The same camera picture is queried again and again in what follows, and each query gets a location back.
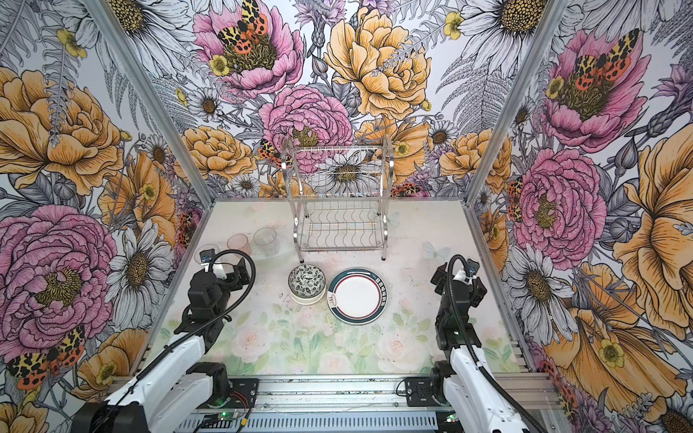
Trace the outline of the pink drinking glass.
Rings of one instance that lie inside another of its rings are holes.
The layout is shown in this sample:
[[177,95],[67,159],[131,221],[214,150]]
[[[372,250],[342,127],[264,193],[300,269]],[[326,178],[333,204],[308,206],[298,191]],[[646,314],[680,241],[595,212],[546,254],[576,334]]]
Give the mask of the pink drinking glass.
[[226,243],[227,249],[234,249],[243,251],[244,253],[250,255],[252,254],[252,247],[249,237],[246,234],[234,234],[232,235]]

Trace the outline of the pink patterned bowl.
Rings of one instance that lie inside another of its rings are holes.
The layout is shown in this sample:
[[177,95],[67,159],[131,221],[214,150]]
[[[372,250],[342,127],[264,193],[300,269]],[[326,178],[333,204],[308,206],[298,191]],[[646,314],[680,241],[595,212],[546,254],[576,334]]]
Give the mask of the pink patterned bowl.
[[290,272],[288,285],[290,292],[301,297],[311,297],[325,290],[326,276],[316,265],[302,263]]

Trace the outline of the cream white bowl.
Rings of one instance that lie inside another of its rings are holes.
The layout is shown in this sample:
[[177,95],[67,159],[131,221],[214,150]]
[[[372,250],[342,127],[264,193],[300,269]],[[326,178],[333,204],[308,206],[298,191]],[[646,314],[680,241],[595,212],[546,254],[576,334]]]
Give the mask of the cream white bowl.
[[301,296],[296,295],[293,292],[291,292],[290,296],[291,296],[291,299],[293,301],[295,301],[297,304],[299,304],[301,306],[310,306],[310,305],[313,305],[313,304],[320,302],[324,298],[325,293],[321,292],[315,296],[301,297]]

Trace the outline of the green rimmed plate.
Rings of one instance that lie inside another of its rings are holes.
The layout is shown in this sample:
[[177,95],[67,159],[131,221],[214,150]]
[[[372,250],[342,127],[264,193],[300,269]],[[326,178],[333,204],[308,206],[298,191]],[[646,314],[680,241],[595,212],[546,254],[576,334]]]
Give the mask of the green rimmed plate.
[[374,322],[384,313],[388,290],[384,279],[365,268],[349,268],[335,276],[327,288],[332,314],[353,326]]

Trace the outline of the chrome two-tier dish rack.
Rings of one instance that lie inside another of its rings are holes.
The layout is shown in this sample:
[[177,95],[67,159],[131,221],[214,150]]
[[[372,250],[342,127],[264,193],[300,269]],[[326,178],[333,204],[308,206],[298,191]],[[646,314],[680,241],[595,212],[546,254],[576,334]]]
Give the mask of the chrome two-tier dish rack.
[[300,263],[311,253],[379,252],[387,259],[395,180],[390,138],[314,147],[287,138],[282,173]]

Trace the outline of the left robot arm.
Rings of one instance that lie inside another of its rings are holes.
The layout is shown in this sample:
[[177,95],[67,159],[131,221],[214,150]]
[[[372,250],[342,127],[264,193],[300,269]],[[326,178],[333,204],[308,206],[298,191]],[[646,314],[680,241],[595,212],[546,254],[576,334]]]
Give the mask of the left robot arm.
[[224,320],[250,293],[256,267],[243,262],[225,280],[212,269],[194,274],[189,306],[176,334],[152,362],[110,394],[74,415],[72,432],[173,432],[201,406],[227,403],[231,385],[224,364],[201,359],[216,343]]

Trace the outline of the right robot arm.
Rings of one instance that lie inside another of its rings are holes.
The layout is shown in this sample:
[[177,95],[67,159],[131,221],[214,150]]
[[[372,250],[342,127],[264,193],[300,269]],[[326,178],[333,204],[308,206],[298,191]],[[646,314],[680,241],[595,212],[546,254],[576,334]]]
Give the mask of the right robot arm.
[[431,393],[453,409],[465,432],[528,432],[523,407],[498,384],[487,366],[469,310],[483,301],[487,289],[478,278],[479,263],[466,260],[458,272],[453,262],[440,266],[431,283],[440,295],[435,320],[436,342],[445,355],[431,369]]

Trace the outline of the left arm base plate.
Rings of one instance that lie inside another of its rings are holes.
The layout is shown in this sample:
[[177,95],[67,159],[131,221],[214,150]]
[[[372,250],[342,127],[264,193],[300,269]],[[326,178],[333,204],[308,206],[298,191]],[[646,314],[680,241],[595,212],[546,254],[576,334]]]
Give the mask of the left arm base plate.
[[225,410],[256,407],[260,380],[257,378],[229,378],[229,396],[222,406]]

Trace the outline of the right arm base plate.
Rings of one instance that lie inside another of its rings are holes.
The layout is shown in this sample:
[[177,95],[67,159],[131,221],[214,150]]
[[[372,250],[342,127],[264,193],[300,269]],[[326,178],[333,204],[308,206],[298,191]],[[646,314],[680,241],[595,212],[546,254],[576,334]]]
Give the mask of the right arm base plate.
[[408,407],[445,407],[449,403],[439,388],[434,387],[433,380],[423,376],[404,378],[404,398]]

